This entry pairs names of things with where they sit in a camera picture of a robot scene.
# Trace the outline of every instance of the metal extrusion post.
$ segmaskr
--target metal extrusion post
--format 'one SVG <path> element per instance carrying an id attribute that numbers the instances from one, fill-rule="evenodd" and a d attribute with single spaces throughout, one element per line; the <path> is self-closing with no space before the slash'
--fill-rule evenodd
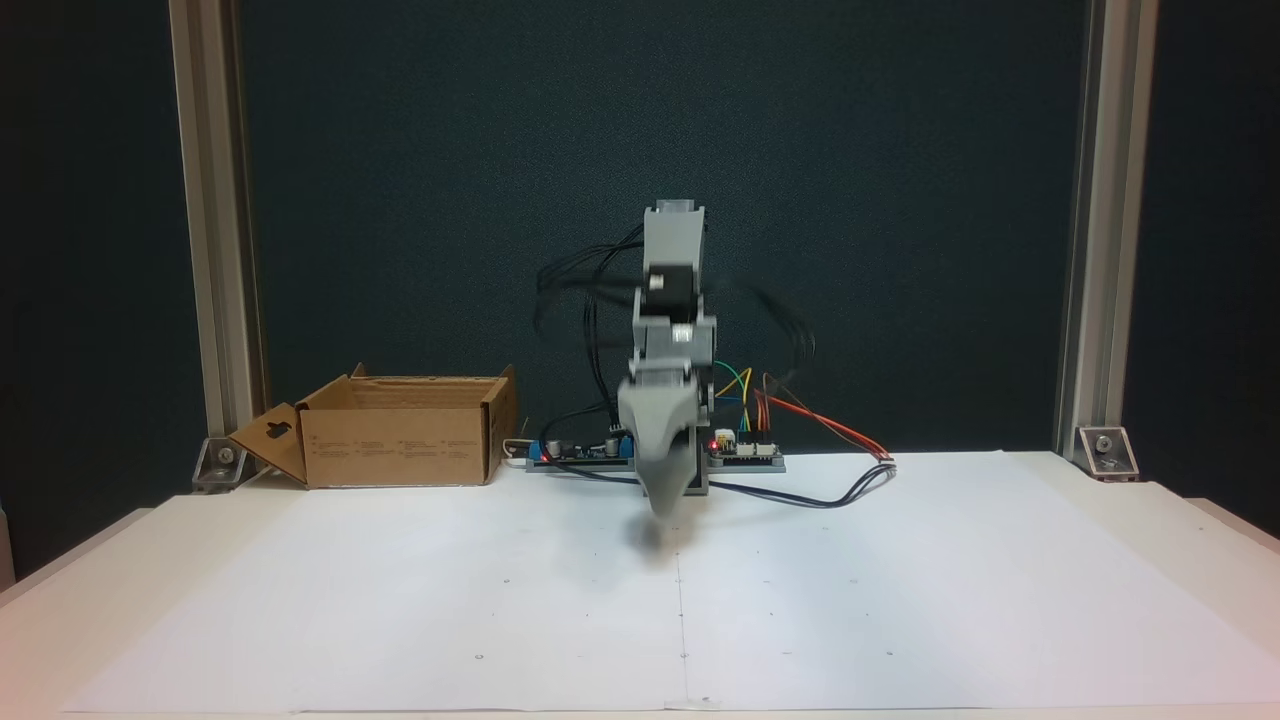
<path id="1" fill-rule="evenodd" d="M 1080 137 L 1055 446 L 1088 469 L 1080 428 L 1116 427 L 1124 401 L 1157 0 L 1094 0 Z"/>
<path id="2" fill-rule="evenodd" d="M 247 425 L 261 414 L 266 400 L 250 232 L 237 8 L 233 0 L 169 1 L 210 438 L 225 437 Z M 221 448 L 219 455 L 227 452 Z M 202 450 L 197 475 L 205 455 Z M 237 457 L 227 465 L 238 469 L 243 462 Z"/>

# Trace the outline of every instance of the box flap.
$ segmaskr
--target box flap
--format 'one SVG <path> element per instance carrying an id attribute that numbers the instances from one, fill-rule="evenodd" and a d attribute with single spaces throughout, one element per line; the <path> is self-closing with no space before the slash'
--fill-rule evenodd
<path id="1" fill-rule="evenodd" d="M 494 400 L 497 400 L 498 393 L 502 392 L 502 389 L 503 389 L 504 386 L 516 387 L 516 366 L 515 365 L 507 365 L 507 368 L 502 372 L 502 375 L 499 375 L 499 377 L 507 378 L 507 382 L 506 383 L 493 383 L 493 387 L 489 388 L 489 393 L 484 396 L 484 400 L 481 400 L 481 402 L 493 402 Z"/>
<path id="2" fill-rule="evenodd" d="M 303 397 L 296 406 L 298 410 L 356 410 L 356 393 L 351 389 L 351 378 L 338 375 L 323 388 Z"/>
<path id="3" fill-rule="evenodd" d="M 259 415 L 230 436 L 232 442 L 302 484 L 307 483 L 298 434 L 298 413 L 288 402 Z"/>

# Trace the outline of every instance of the open cardboard box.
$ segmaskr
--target open cardboard box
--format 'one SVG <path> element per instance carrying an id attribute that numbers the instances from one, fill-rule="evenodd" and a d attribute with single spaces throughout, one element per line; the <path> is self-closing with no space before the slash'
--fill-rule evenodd
<path id="1" fill-rule="evenodd" d="M 516 372 L 497 378 L 351 375 L 230 436 L 308 488 L 483 486 L 516 430 Z"/>

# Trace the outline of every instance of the orange wire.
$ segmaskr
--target orange wire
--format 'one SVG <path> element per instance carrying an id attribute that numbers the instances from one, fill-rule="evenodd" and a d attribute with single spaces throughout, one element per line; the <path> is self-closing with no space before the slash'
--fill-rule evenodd
<path id="1" fill-rule="evenodd" d="M 819 415 L 819 414 L 814 413 L 813 410 L 809 410 L 808 407 L 800 407 L 800 406 L 796 406 L 796 405 L 791 405 L 786 400 L 781 400 L 778 397 L 768 396 L 768 400 L 769 400 L 769 402 L 772 402 L 774 405 L 780 405 L 780 406 L 785 407 L 786 410 L 790 410 L 790 411 L 792 411 L 792 413 L 795 413 L 797 415 L 804 415 L 806 418 L 813 418 L 814 420 L 818 420 L 819 423 L 822 423 L 823 425 L 827 425 L 828 428 L 831 428 L 833 430 L 838 429 L 840 432 L 846 433 L 851 438 L 859 441 L 859 443 L 863 445 L 867 450 L 869 450 L 872 452 L 872 455 L 883 456 L 883 457 L 888 457 L 890 456 L 890 452 L 887 450 L 884 450 L 884 446 L 882 446 L 881 443 L 873 441 L 872 438 L 864 436 L 863 433 L 860 433 L 860 432 L 858 432 L 858 430 L 855 430 L 852 428 L 847 428 L 845 425 L 841 425 L 840 423 L 832 420 L 831 418 L 826 418 L 823 415 Z"/>

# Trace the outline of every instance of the dark green wall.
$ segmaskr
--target dark green wall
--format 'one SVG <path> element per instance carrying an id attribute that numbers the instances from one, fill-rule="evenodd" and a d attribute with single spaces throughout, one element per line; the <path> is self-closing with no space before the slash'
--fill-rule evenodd
<path id="1" fill-rule="evenodd" d="M 1142 469 L 1280 534 L 1280 5 L 1161 3 L 1125 424 Z"/>
<path id="2" fill-rule="evenodd" d="M 166 4 L 0 23 L 0 503 L 27 574 L 188 491 L 205 420 Z"/>
<path id="3" fill-rule="evenodd" d="M 582 406 L 585 361 L 530 329 L 535 268 L 695 197 L 708 274 L 813 319 L 812 405 L 902 450 L 1047 448 L 1083 20 L 1080 1 L 248 1 L 275 400 L 357 360 L 511 361 L 535 424 Z M 713 310 L 721 357 L 785 363 L 754 306 Z M 611 384 L 623 365 L 607 355 Z"/>

